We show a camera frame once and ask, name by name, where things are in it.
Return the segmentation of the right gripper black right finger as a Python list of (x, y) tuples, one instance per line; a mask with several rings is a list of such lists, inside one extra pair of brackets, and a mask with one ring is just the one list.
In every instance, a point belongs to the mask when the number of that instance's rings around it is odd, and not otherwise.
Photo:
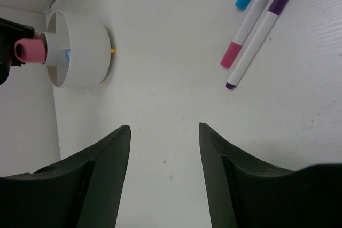
[(205, 123), (199, 146), (212, 227), (341, 227), (341, 164), (284, 169)]

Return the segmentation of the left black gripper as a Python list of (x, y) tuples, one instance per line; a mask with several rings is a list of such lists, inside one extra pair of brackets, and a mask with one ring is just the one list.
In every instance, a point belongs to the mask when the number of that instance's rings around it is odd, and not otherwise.
[(34, 38), (35, 29), (29, 25), (15, 23), (3, 18), (0, 18), (0, 24), (1, 84), (3, 84), (9, 76), (12, 66), (20, 67), (24, 64), (15, 56), (15, 43), (22, 38)]

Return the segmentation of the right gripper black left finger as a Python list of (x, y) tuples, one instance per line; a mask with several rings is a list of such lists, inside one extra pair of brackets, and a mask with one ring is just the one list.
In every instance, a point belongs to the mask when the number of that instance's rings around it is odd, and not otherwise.
[(130, 153), (123, 125), (34, 173), (1, 178), (1, 227), (115, 227)]

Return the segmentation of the pink glue bottle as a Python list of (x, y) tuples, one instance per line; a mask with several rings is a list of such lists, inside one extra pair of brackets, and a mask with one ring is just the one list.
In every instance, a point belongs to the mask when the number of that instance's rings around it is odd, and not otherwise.
[(46, 48), (41, 39), (20, 39), (14, 45), (14, 54), (16, 58), (23, 63), (46, 62)]

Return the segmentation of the blue highlighter marker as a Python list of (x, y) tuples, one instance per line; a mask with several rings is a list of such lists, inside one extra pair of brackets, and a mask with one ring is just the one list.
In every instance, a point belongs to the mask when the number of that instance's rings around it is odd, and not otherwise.
[(65, 55), (66, 55), (67, 60), (70, 61), (70, 56), (71, 56), (71, 51), (70, 51), (70, 49), (66, 50)]

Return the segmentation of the purple capped white pen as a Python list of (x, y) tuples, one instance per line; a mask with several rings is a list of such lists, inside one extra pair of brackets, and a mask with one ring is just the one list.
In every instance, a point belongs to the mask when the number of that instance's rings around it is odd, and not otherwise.
[(236, 67), (227, 79), (225, 84), (227, 89), (233, 90), (241, 81), (288, 2), (289, 0), (273, 0), (259, 28), (254, 33), (249, 45), (246, 47)]

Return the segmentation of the pink capped white pen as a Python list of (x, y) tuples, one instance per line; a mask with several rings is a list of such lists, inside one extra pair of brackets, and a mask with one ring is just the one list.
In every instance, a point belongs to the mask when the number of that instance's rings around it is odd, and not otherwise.
[(269, 0), (254, 0), (236, 36), (231, 41), (223, 56), (220, 62), (221, 66), (230, 68), (268, 1)]

